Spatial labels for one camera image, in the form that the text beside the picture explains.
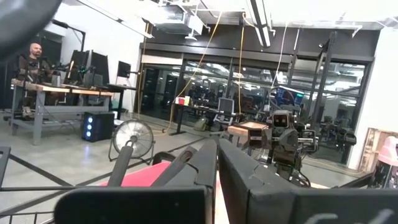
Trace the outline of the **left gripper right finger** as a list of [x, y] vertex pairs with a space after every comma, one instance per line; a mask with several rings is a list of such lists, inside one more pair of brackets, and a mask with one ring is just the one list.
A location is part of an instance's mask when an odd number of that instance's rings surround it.
[[230, 223], [397, 224], [397, 191], [297, 187], [229, 141], [219, 141], [220, 182]]

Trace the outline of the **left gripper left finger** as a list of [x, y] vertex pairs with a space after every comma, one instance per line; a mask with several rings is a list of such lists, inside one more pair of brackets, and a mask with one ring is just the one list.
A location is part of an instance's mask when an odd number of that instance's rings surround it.
[[56, 224], [206, 224], [215, 217], [217, 144], [186, 148], [166, 166], [131, 174], [125, 187], [73, 190], [56, 204]]

